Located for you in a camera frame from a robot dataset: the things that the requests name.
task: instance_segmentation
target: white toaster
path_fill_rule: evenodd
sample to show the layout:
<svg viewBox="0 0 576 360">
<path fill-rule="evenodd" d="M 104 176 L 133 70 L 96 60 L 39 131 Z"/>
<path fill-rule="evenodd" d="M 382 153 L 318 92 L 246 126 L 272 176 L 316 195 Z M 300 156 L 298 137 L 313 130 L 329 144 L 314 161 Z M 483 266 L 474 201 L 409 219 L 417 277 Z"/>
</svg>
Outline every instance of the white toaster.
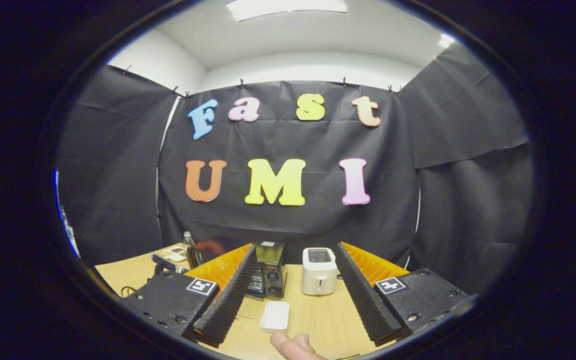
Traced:
<svg viewBox="0 0 576 360">
<path fill-rule="evenodd" d="M 303 249 L 303 278 L 301 292 L 307 296 L 332 294 L 337 284 L 335 255 L 327 247 Z"/>
</svg>

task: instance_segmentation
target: hand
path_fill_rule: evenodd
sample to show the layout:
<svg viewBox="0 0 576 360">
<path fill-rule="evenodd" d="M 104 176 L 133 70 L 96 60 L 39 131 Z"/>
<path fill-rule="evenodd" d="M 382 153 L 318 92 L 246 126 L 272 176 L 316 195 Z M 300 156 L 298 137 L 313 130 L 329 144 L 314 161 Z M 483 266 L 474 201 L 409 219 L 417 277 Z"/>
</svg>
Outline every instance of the hand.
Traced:
<svg viewBox="0 0 576 360">
<path fill-rule="evenodd" d="M 284 331 L 275 331 L 270 335 L 270 343 L 287 360 L 326 360 L 315 353 L 307 333 L 300 333 L 291 339 Z"/>
</svg>

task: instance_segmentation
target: foam letter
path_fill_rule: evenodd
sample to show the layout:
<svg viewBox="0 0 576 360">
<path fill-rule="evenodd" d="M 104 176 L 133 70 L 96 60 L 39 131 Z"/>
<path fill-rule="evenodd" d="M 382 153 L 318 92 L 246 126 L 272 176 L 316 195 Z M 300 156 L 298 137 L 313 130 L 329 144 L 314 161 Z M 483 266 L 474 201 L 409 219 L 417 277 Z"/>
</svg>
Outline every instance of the foam letter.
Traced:
<svg viewBox="0 0 576 360">
<path fill-rule="evenodd" d="M 259 118 L 259 102 L 256 97 L 242 97 L 235 101 L 235 106 L 228 112 L 228 118 L 230 120 L 238 121 L 244 119 L 244 121 L 255 121 Z"/>
<path fill-rule="evenodd" d="M 382 123 L 382 119 L 373 116 L 373 109 L 377 109 L 376 102 L 371 102 L 368 96 L 360 96 L 352 100 L 352 105 L 357 107 L 359 120 L 367 126 L 377 126 Z"/>
<path fill-rule="evenodd" d="M 364 189 L 364 159 L 343 159 L 339 166 L 345 173 L 345 196 L 341 198 L 344 205 L 363 205 L 370 203 L 370 195 Z"/>
<path fill-rule="evenodd" d="M 199 189 L 199 174 L 205 164 L 205 162 L 200 160 L 190 160 L 185 163 L 185 168 L 188 170 L 185 174 L 185 193 L 194 201 L 212 201 L 217 198 L 222 187 L 222 170 L 226 167 L 226 161 L 212 160 L 208 163 L 208 166 L 212 169 L 210 188 L 206 191 Z"/>
<path fill-rule="evenodd" d="M 252 174 L 246 203 L 263 204 L 264 197 L 261 195 L 263 189 L 268 203 L 273 204 L 282 188 L 283 193 L 279 198 L 281 205 L 300 207 L 306 203 L 306 199 L 302 196 L 302 170 L 306 167 L 306 161 L 288 159 L 276 176 L 266 159 L 252 159 L 248 162 L 248 167 L 252 170 Z"/>
<path fill-rule="evenodd" d="M 322 106 L 324 96 L 318 93 L 305 93 L 297 99 L 297 117 L 299 120 L 319 120 L 326 114 Z"/>
<path fill-rule="evenodd" d="M 215 120 L 215 112 L 213 108 L 217 106 L 217 100 L 211 98 L 211 100 L 206 101 L 196 109 L 188 112 L 188 117 L 192 119 L 192 126 L 194 126 L 194 135 L 192 138 L 197 140 L 200 137 L 210 133 L 213 129 L 212 125 L 208 125 L 206 121 L 212 123 Z"/>
</svg>

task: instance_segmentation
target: wooden table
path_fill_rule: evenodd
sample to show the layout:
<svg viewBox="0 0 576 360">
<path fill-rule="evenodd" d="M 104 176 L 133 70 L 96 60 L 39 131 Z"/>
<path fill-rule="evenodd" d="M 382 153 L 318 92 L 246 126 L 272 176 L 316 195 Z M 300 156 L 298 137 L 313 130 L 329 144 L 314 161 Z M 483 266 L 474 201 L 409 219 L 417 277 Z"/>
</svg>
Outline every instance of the wooden table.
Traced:
<svg viewBox="0 0 576 360">
<path fill-rule="evenodd" d="M 173 246 L 185 248 L 182 244 Z M 167 248 L 155 253 L 161 255 L 165 249 Z M 186 260 L 178 264 L 190 269 Z M 110 287 L 117 294 L 121 294 L 121 289 L 125 286 L 139 289 L 145 285 L 146 278 L 153 276 L 154 266 L 151 253 L 145 253 L 130 259 L 97 265 L 96 269 Z M 285 266 L 288 276 L 283 298 L 256 298 L 246 295 L 226 339 L 219 348 L 201 342 L 199 344 L 243 360 L 282 360 L 283 357 L 270 344 L 270 333 L 259 325 L 270 300 L 290 303 L 286 332 L 291 338 L 297 334 L 309 334 L 311 346 L 327 359 L 363 355 L 392 343 L 375 346 L 374 342 L 370 341 L 343 280 L 337 280 L 332 294 L 308 296 L 302 294 L 301 290 L 302 265 Z"/>
</svg>

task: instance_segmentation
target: plastic bottle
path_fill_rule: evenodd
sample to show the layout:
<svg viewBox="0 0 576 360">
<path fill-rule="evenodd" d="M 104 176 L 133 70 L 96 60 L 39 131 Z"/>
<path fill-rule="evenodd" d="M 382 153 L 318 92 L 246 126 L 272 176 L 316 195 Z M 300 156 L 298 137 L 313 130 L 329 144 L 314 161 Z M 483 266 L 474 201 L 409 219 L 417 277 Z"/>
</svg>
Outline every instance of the plastic bottle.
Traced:
<svg viewBox="0 0 576 360">
<path fill-rule="evenodd" d="M 195 240 L 193 240 L 192 235 L 190 235 L 190 231 L 183 231 L 183 244 L 188 248 L 195 245 Z"/>
</svg>

